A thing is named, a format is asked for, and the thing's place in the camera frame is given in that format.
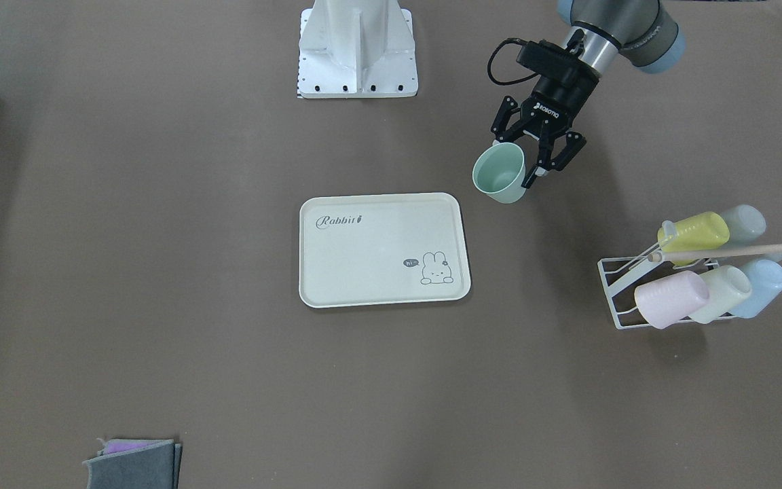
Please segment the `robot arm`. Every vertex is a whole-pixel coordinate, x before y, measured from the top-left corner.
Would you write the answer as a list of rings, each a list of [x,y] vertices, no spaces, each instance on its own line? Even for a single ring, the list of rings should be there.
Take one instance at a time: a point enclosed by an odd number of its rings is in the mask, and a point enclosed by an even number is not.
[[[686,49],[682,29],[658,1],[559,1],[557,10],[571,28],[562,44],[502,41],[519,46],[517,62],[536,81],[522,103],[507,96],[491,124],[498,143],[524,135],[538,140],[525,189],[547,171],[563,170],[586,145],[573,123],[615,56],[655,74],[676,65]]]

